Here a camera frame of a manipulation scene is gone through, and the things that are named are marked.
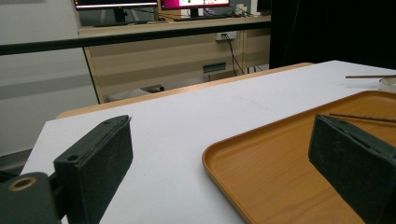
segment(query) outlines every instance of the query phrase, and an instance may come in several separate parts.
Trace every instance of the white wall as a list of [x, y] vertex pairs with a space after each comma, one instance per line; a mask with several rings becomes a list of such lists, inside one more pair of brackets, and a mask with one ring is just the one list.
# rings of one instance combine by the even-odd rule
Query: white wall
[[[0, 45], [77, 38], [72, 0], [0, 1]], [[32, 148], [45, 121], [95, 105], [82, 49], [0, 56], [0, 156]]]

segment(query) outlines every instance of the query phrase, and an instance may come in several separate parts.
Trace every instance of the power outlet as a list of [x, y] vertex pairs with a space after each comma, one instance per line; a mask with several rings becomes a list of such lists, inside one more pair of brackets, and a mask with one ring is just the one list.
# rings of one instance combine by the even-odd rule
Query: power outlet
[[227, 39], [227, 37], [225, 37], [226, 35], [230, 39], [235, 39], [236, 31], [216, 33], [216, 40], [226, 40]]

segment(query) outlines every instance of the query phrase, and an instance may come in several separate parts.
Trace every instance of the wooden stick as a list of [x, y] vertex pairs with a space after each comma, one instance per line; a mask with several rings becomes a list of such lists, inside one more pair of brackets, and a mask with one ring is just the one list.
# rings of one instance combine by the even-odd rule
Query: wooden stick
[[346, 76], [346, 78], [381, 78], [381, 77], [396, 77], [396, 75], [377, 75], [377, 76]]
[[368, 119], [368, 120], [396, 123], [396, 119], [378, 118], [378, 117], [370, 117], [370, 116], [359, 116], [359, 115], [348, 115], [348, 114], [339, 114], [339, 113], [330, 113], [330, 115], [337, 116], [337, 117], [351, 118], [351, 119]]

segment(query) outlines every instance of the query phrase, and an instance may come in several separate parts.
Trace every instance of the orange tray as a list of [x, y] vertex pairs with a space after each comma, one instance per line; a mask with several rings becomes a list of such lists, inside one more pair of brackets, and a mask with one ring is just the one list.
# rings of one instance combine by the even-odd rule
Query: orange tray
[[[203, 164], [251, 223], [363, 223], [308, 160], [316, 114], [396, 118], [396, 94], [364, 91], [208, 147]], [[346, 120], [396, 147], [396, 123]]]

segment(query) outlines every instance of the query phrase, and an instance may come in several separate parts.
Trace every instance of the white table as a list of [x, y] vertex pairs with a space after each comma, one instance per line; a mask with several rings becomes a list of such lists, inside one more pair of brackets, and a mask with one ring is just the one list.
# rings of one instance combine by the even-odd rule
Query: white table
[[327, 62], [198, 91], [48, 121], [23, 173], [53, 173], [53, 160], [99, 122], [130, 115], [134, 161], [101, 223], [242, 223], [205, 173], [219, 140], [348, 95], [377, 90], [395, 71]]

